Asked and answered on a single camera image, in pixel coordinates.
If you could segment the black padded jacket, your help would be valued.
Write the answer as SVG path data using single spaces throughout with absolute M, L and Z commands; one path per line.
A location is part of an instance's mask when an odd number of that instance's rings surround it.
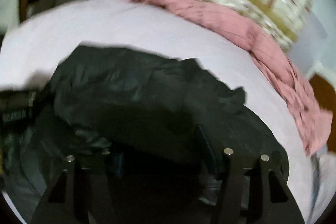
M 28 89 L 37 90 L 28 126 L 1 135 L 3 189 L 26 223 L 69 155 L 118 156 L 117 223 L 209 223 L 203 201 L 215 192 L 206 193 L 199 126 L 215 144 L 286 153 L 244 89 L 194 59 L 79 46 L 44 88 Z

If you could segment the pink quilted blanket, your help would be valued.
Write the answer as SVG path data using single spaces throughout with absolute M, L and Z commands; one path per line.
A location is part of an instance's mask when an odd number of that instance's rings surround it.
M 130 0 L 162 7 L 207 28 L 247 51 L 288 106 L 307 155 L 327 143 L 333 115 L 320 107 L 313 88 L 273 38 L 227 6 L 203 0 Z

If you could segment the white and wood headboard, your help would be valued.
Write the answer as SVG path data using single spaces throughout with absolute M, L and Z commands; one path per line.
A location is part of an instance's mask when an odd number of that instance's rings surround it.
M 316 61 L 306 74 L 321 107 L 335 115 L 335 71 Z

